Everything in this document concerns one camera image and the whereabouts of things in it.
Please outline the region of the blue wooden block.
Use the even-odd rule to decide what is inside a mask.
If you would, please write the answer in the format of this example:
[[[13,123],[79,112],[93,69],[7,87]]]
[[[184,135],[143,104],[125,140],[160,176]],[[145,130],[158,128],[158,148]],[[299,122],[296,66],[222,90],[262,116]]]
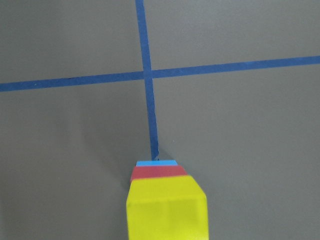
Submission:
[[[151,166],[177,166],[178,163],[173,160],[143,160],[137,161],[136,167],[151,167]]]

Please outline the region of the red wooden block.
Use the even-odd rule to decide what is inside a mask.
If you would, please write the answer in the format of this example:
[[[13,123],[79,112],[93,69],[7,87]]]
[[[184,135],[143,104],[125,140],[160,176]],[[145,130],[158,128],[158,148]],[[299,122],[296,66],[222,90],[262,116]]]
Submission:
[[[164,178],[185,175],[188,175],[188,173],[180,165],[135,166],[130,177],[130,182],[140,179]]]

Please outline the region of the yellow wooden block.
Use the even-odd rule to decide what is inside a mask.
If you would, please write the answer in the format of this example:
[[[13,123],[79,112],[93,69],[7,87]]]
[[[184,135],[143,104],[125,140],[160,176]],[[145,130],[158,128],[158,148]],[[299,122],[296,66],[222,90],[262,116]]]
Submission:
[[[207,197],[190,175],[136,179],[126,200],[130,240],[207,240]]]

